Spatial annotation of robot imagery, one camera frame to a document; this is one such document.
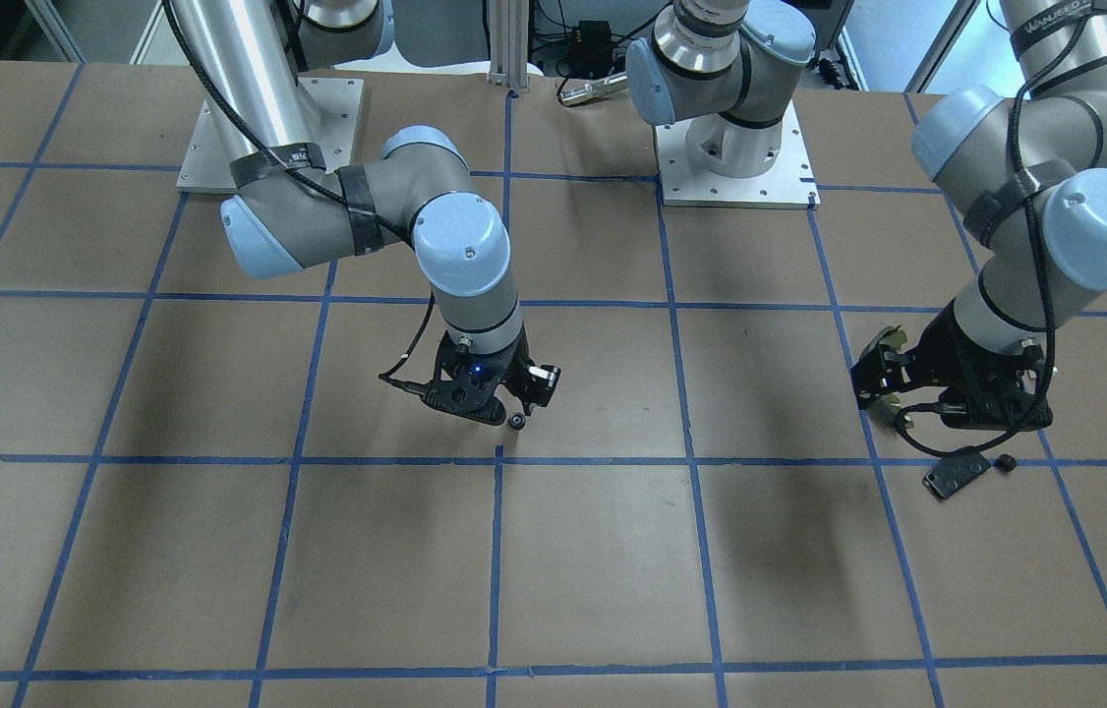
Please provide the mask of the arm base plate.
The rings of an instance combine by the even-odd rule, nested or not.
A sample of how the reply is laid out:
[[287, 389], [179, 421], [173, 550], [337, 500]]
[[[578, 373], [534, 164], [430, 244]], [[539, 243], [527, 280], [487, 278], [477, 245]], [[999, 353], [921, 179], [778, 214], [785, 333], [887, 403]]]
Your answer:
[[752, 131], [720, 115], [656, 127], [663, 202], [675, 207], [817, 207], [820, 197], [799, 118]]
[[[293, 143], [312, 143], [320, 148], [329, 171], [353, 162], [356, 131], [362, 113], [365, 82], [361, 79], [299, 79], [293, 87], [297, 102], [289, 110], [275, 107], [249, 113], [254, 100], [245, 100], [244, 119], [267, 147], [283, 147]], [[230, 162], [242, 156], [242, 149], [254, 150], [213, 104], [204, 101], [188, 142], [177, 188], [182, 192], [236, 192]]]

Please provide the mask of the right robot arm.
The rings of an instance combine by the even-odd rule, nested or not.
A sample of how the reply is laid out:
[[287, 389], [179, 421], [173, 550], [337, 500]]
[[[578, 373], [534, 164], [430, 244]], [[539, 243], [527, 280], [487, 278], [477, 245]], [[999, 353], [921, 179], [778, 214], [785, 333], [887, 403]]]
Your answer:
[[207, 95], [232, 196], [220, 207], [244, 272], [272, 278], [406, 244], [445, 332], [430, 381], [381, 379], [428, 407], [523, 429], [559, 368], [528, 354], [510, 237], [476, 192], [463, 153], [436, 127], [397, 131], [377, 160], [330, 166], [325, 112], [284, 41], [321, 64], [373, 58], [392, 40], [387, 1], [308, 1], [293, 27], [270, 1], [164, 1], [164, 18]]

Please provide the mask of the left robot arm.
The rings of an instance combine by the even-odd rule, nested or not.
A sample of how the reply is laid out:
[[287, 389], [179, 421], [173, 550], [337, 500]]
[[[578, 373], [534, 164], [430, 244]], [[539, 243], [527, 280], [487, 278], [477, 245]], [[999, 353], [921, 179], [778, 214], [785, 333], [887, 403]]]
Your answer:
[[[919, 121], [915, 162], [991, 256], [913, 348], [884, 327], [851, 368], [860, 409], [903, 426], [904, 391], [950, 429], [1035, 431], [1053, 421], [1054, 336], [1107, 291], [1107, 1], [1006, 1], [1025, 77], [1014, 98], [974, 85]], [[805, 22], [779, 1], [674, 1], [628, 49], [640, 116], [697, 119], [761, 143], [779, 131]]]

